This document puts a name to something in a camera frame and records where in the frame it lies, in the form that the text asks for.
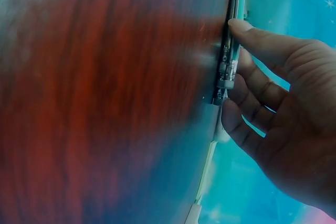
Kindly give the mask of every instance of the hand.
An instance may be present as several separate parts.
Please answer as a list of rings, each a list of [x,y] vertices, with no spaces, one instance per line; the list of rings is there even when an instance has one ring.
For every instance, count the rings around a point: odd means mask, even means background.
[[[224,129],[280,190],[336,217],[336,52],[241,20],[229,26],[246,50],[223,104]],[[263,74],[248,51],[287,80],[290,91]]]

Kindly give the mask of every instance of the reddish-brown wood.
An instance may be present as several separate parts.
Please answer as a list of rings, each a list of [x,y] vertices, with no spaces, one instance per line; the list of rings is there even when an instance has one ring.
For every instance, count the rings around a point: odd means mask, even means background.
[[[0,3],[0,223],[183,223],[227,0]]]

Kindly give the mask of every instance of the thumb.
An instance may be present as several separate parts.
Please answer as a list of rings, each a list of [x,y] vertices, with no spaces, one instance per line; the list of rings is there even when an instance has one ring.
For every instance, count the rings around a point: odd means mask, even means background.
[[[266,64],[283,67],[287,59],[305,44],[303,39],[260,30],[244,20],[230,19],[228,24],[235,39]]]

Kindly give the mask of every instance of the white star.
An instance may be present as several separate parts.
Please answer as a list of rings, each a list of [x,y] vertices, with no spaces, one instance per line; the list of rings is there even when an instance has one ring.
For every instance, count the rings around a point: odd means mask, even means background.
[[[334,2],[335,0],[325,0],[327,7],[329,6],[330,9],[332,9],[333,7],[335,7]]]

